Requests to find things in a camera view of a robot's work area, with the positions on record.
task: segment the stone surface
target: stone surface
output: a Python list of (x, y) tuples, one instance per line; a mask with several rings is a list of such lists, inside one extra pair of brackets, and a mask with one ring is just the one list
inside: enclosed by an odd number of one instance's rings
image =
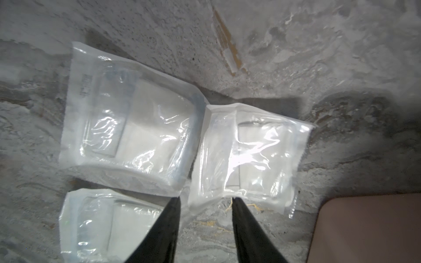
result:
[[(421, 5), (416, 0), (0, 1), (0, 260), (62, 262), (60, 170), (71, 41), (243, 102), (316, 123), (293, 219), (250, 209), (304, 262), (329, 198), (421, 191)], [(165, 204), (166, 199), (122, 191)], [(230, 200), (187, 222), (176, 262), (236, 262)]]

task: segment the sterile gauze package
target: sterile gauze package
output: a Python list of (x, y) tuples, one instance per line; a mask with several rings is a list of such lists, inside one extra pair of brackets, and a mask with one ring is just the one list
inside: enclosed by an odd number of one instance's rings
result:
[(192, 172), (191, 213), (222, 197), (249, 199), (280, 213), (293, 209), (293, 178), (314, 126), (241, 103), (208, 110)]
[(67, 193), (59, 216), (65, 263), (123, 263), (163, 208), (109, 189)]
[(104, 168), (110, 178), (94, 181), (109, 187), (178, 196), (207, 104), (189, 83), (73, 42), (59, 162)]

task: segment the tan mat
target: tan mat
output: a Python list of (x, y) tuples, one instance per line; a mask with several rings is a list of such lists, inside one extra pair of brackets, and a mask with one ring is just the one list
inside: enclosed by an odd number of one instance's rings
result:
[(320, 210), (307, 263), (421, 262), (421, 194), (346, 197)]

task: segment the floor stain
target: floor stain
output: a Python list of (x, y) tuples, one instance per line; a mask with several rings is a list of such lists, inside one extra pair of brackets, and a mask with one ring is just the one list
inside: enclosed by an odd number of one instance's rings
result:
[(221, 56), (225, 59), (225, 66), (230, 74), (234, 77), (239, 71), (247, 73), (239, 57), (237, 47), (232, 42), (231, 33), (215, 8), (213, 9), (213, 24), (215, 26), (216, 37), (221, 46)]
[(397, 106), (388, 94), (366, 91), (340, 92), (326, 96), (315, 104), (306, 121), (315, 123), (318, 128), (312, 132), (309, 145), (319, 139), (338, 141), (348, 139), (348, 135), (358, 131), (369, 134), (380, 132), (389, 135), (399, 126)]
[(46, 222), (46, 221), (41, 221), (41, 223), (44, 224), (44, 227), (48, 227), (49, 229), (55, 229), (56, 228), (55, 223), (49, 223), (49, 222)]
[(258, 207), (256, 204), (247, 204), (247, 206), (252, 206), (252, 207), (254, 207), (259, 212), (264, 211), (263, 208)]
[(217, 226), (216, 224), (216, 220), (209, 220), (209, 221), (193, 221), (194, 223), (197, 223), (199, 225), (202, 226), (210, 226), (210, 227), (216, 227), (217, 229), (222, 230), (223, 232), (229, 232), (229, 233), (234, 233), (231, 230), (225, 229), (223, 227)]

